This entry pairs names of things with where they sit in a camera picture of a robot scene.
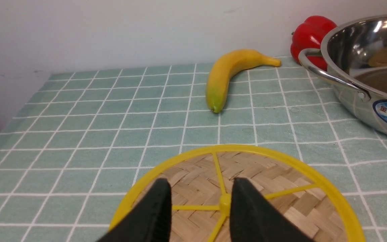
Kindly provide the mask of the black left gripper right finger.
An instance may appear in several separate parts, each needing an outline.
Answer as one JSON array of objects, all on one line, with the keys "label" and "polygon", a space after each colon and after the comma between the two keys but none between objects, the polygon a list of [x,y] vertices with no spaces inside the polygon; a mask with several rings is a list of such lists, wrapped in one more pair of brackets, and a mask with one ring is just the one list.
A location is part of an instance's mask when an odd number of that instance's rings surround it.
[{"label": "black left gripper right finger", "polygon": [[247,179],[235,178],[230,205],[232,242],[313,242]]}]

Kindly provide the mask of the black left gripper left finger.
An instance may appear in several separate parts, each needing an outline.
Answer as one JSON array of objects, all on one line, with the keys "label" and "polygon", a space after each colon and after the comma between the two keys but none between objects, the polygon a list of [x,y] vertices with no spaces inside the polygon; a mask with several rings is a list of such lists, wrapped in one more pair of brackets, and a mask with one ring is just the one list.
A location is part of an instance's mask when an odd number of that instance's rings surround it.
[{"label": "black left gripper left finger", "polygon": [[99,242],[169,242],[172,195],[167,179],[158,178],[140,202]]}]

